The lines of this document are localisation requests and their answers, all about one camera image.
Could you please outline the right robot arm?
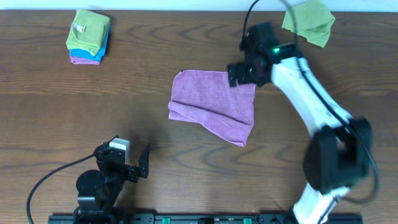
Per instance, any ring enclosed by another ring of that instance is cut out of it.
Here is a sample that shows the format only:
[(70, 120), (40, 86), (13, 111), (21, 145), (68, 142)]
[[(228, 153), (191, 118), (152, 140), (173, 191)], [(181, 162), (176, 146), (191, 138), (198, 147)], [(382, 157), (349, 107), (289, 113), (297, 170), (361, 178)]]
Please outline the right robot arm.
[(339, 200), (376, 169), (372, 130), (327, 93), (294, 44), (261, 45), (245, 51), (243, 62), (227, 66), (230, 86), (274, 84), (292, 103), (311, 137), (303, 160), (307, 180), (286, 223), (326, 223)]

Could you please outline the purple microfiber cloth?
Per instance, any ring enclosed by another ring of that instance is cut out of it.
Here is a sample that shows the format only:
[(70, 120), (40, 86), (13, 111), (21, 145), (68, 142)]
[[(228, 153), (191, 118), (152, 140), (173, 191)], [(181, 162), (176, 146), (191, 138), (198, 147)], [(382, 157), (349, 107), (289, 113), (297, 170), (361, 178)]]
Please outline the purple microfiber cloth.
[(254, 127), (254, 84), (230, 87), (228, 73), (184, 70), (173, 81), (169, 119), (198, 123), (244, 147)]

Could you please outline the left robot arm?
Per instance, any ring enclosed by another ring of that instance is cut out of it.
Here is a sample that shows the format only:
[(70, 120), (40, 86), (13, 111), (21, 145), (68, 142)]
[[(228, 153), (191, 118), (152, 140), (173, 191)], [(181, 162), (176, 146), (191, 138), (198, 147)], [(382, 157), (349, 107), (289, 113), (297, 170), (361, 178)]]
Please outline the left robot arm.
[(76, 181), (78, 208), (73, 223), (129, 223), (130, 216), (116, 208), (119, 194), (126, 181), (137, 182), (149, 175), (148, 144), (139, 157), (138, 166), (125, 163), (129, 143), (117, 143), (114, 138), (94, 151), (97, 170), (88, 170)]

